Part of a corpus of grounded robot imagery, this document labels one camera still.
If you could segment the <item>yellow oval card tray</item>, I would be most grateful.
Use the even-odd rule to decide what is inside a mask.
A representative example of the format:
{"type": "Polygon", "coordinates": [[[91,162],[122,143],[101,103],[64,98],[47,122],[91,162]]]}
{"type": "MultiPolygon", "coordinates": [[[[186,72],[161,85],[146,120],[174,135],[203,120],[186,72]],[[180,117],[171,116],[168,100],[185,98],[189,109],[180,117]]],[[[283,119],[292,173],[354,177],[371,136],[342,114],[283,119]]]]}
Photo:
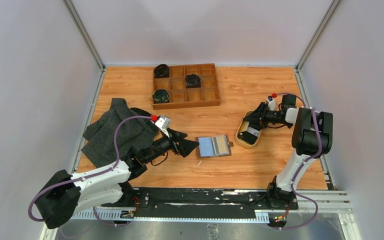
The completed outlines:
{"type": "Polygon", "coordinates": [[[253,148],[257,145],[263,129],[257,129],[256,126],[251,126],[249,121],[242,121],[239,125],[235,141],[238,145],[244,148],[253,148]]]}

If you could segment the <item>brown leather card holder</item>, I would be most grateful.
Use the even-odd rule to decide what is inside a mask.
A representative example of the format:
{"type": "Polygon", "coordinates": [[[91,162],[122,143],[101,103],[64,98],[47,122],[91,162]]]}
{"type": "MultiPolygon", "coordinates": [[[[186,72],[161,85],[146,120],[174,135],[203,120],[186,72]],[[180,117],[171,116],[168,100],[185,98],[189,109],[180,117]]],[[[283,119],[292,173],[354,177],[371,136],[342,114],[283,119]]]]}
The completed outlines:
{"type": "Polygon", "coordinates": [[[215,136],[200,136],[195,140],[199,143],[196,148],[196,155],[199,159],[218,158],[232,155],[231,148],[234,146],[232,141],[229,141],[227,135],[220,134],[215,136]]]}

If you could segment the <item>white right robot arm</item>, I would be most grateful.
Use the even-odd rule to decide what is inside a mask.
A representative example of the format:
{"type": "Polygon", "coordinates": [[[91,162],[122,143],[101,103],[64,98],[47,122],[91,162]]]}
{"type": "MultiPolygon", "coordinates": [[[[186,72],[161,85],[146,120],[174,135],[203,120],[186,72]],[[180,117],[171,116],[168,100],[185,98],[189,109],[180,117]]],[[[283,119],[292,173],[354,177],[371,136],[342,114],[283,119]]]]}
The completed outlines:
{"type": "Polygon", "coordinates": [[[277,104],[277,96],[269,95],[254,111],[247,112],[236,133],[239,143],[253,147],[264,129],[293,128],[290,159],[268,184],[266,194],[254,201],[271,209],[293,205],[297,197],[295,190],[305,171],[316,159],[329,153],[333,145],[332,113],[297,107],[299,96],[293,93],[282,93],[277,104]]]}

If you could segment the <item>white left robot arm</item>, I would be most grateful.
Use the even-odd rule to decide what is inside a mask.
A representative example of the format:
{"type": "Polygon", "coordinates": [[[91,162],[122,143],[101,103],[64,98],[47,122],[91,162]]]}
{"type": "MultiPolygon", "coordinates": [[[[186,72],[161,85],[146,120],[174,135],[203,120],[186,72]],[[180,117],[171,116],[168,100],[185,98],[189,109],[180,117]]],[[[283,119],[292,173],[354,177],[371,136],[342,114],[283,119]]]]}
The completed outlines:
{"type": "Polygon", "coordinates": [[[40,221],[56,229],[83,210],[113,203],[129,206],[133,201],[129,181],[142,175],[148,163],[169,151],[185,158],[199,146],[186,133],[168,132],[170,137],[163,135],[148,147],[132,146],[118,162],[82,173],[57,171],[31,204],[39,211],[40,221]]]}

